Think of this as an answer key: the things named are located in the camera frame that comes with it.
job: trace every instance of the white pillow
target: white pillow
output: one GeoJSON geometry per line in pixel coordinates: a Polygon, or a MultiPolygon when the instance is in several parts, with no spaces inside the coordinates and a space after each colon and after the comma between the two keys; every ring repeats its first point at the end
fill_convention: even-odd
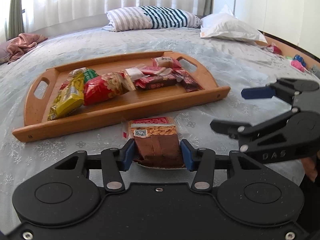
{"type": "Polygon", "coordinates": [[[268,44],[261,32],[237,19],[226,6],[220,13],[201,19],[200,38],[210,37],[233,41],[262,41],[268,44]]]}

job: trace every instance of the tray handle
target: tray handle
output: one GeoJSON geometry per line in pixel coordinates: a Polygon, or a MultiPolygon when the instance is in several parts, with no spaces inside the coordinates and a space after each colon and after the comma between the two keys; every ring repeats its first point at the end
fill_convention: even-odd
{"type": "Polygon", "coordinates": [[[165,57],[173,57],[176,60],[184,59],[190,64],[196,66],[196,71],[190,73],[190,75],[204,88],[204,89],[212,89],[218,87],[214,77],[211,75],[210,71],[206,69],[204,65],[202,65],[199,61],[190,57],[186,54],[179,52],[165,52],[165,57]]]}
{"type": "Polygon", "coordinates": [[[44,111],[47,107],[55,82],[58,78],[59,72],[55,69],[46,70],[42,73],[31,85],[26,102],[24,105],[24,126],[40,123],[42,121],[44,111]],[[35,96],[35,91],[41,81],[47,83],[47,88],[43,93],[42,98],[35,96]]]}

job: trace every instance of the blue gripper pad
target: blue gripper pad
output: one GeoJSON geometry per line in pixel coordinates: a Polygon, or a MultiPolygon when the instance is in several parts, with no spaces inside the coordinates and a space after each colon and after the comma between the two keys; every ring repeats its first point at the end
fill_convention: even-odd
{"type": "Polygon", "coordinates": [[[181,151],[182,151],[183,162],[184,162],[187,170],[193,171],[194,170],[194,162],[192,160],[191,151],[188,149],[188,147],[186,146],[186,144],[183,141],[181,141],[180,146],[181,146],[181,151]]]}
{"type": "Polygon", "coordinates": [[[271,87],[245,88],[241,91],[244,99],[272,98],[276,95],[276,91],[271,87]]]}
{"type": "Polygon", "coordinates": [[[132,140],[132,143],[129,145],[128,149],[124,153],[124,159],[122,161],[122,171],[127,171],[129,170],[132,160],[135,155],[135,142],[132,140]]]}

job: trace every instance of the bed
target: bed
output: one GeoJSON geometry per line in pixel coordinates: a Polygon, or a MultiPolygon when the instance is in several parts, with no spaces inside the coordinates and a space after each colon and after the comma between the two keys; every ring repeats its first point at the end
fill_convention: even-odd
{"type": "MultiPolygon", "coordinates": [[[[67,155],[85,149],[98,154],[105,148],[121,147],[124,124],[51,138],[21,143],[12,130],[23,126],[24,98],[33,80],[45,69],[65,63],[107,55],[151,50],[173,50],[196,58],[216,78],[219,86],[229,85],[231,91],[221,101],[164,114],[175,118],[180,129],[179,138],[189,140],[195,147],[207,147],[217,154],[227,155],[237,149],[237,141],[215,134],[210,129],[214,118],[238,120],[257,124],[291,107],[277,98],[244,100],[242,88],[264,86],[277,77],[305,78],[319,81],[310,73],[302,73],[290,62],[261,47],[243,42],[201,39],[199,29],[168,28],[135,30],[120,33],[100,28],[74,32],[49,38],[38,47],[9,65],[0,65],[0,229],[5,234],[14,229],[19,219],[12,206],[14,189],[43,169],[67,155]]],[[[190,65],[182,64],[192,71],[190,65]]],[[[268,164],[268,167],[300,184],[304,170],[299,160],[268,164]]],[[[156,170],[133,163],[122,172],[125,186],[130,182],[191,182],[194,172],[156,170]]],[[[102,186],[100,171],[91,171],[90,179],[102,186]]],[[[214,183],[226,179],[225,171],[216,172],[214,183]]]]}

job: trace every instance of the wooden tray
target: wooden tray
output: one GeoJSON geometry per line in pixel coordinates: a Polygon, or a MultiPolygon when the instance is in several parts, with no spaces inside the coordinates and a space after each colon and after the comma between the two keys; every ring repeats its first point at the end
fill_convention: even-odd
{"type": "Polygon", "coordinates": [[[228,86],[218,87],[210,72],[194,58],[177,52],[152,51],[89,59],[50,68],[42,73],[27,94],[24,127],[12,133],[21,142],[52,138],[220,100],[227,96],[229,90],[228,86]],[[184,59],[196,66],[197,70],[191,75],[204,89],[187,93],[179,84],[153,90],[137,89],[103,103],[81,106],[71,116],[47,121],[52,101],[71,70],[88,67],[98,74],[104,74],[134,67],[139,63],[150,65],[151,58],[161,56],[184,59]],[[41,81],[48,86],[39,99],[34,93],[41,81]]]}

